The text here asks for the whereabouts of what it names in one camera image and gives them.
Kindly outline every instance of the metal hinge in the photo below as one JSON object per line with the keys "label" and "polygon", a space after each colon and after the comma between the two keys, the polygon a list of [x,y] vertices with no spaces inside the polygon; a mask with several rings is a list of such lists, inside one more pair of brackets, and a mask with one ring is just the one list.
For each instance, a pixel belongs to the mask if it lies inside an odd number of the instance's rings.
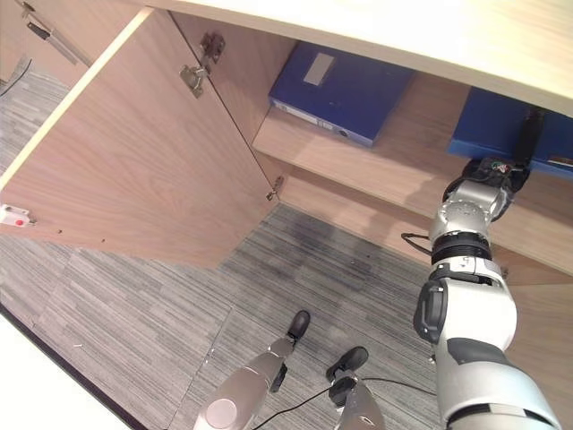
{"label": "metal hinge", "polygon": [[280,191],[280,187],[283,186],[284,183],[285,183],[285,178],[279,176],[275,181],[275,184],[272,186],[272,190],[267,193],[267,200],[269,202],[275,197],[275,195],[278,194],[278,191]]}
{"label": "metal hinge", "polygon": [[198,99],[203,93],[203,80],[208,77],[211,73],[212,61],[214,64],[218,62],[225,49],[225,40],[220,34],[205,33],[203,39],[201,39],[201,49],[203,50],[203,55],[199,61],[199,65],[194,67],[189,67],[187,64],[183,66],[179,76],[187,84],[193,96]]}

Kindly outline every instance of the wooden tabletop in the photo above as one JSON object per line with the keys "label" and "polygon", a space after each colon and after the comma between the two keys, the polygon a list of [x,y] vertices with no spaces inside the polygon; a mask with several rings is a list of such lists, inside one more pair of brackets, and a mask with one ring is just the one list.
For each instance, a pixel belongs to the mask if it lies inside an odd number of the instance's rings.
{"label": "wooden tabletop", "polygon": [[379,58],[573,116],[568,0],[129,1]]}

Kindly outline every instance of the cabinet door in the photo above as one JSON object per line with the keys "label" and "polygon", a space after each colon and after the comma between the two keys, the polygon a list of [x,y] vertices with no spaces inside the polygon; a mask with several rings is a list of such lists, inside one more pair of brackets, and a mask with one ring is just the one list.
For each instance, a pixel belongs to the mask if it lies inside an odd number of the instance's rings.
{"label": "cabinet door", "polygon": [[34,227],[0,232],[161,260],[217,265],[275,204],[165,11],[141,10],[0,177],[0,200]]}

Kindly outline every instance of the gray carpet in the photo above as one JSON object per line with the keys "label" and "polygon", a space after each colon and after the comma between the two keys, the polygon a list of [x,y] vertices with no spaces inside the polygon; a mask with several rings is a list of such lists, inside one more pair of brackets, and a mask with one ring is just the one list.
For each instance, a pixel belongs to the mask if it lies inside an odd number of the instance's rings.
{"label": "gray carpet", "polygon": [[[1,99],[0,168],[65,94],[31,71]],[[149,429],[192,428],[209,393],[301,308],[312,325],[255,424],[325,388],[325,369],[355,345],[370,351],[360,375],[435,390],[430,348],[411,326],[426,276],[286,206],[215,271],[0,236],[2,303]],[[432,396],[369,386],[389,430],[439,428]],[[337,417],[324,395],[266,428],[331,429]]]}

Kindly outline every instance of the robotic arm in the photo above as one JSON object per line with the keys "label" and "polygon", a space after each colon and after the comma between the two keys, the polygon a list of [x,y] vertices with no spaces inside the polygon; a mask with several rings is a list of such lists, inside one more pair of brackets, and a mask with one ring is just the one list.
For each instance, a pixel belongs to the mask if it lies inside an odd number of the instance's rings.
{"label": "robotic arm", "polygon": [[432,274],[414,326],[434,348],[448,430],[561,429],[535,382],[504,354],[517,311],[492,261],[487,227],[511,202],[513,172],[526,178],[515,168],[500,159],[471,162],[447,190],[430,233]]}
{"label": "robotic arm", "polygon": [[[500,267],[492,261],[488,227],[510,206],[529,176],[543,112],[522,128],[515,161],[472,160],[444,193],[429,238],[432,273],[415,311],[417,333],[433,345],[438,404],[448,430],[561,430],[545,397],[504,351],[517,310]],[[310,316],[297,314],[287,335],[232,374],[203,406],[194,430],[246,430],[268,391],[276,391],[285,358]],[[355,374],[368,358],[356,347],[326,373],[330,399],[341,409],[336,430],[383,430],[372,394]]]}

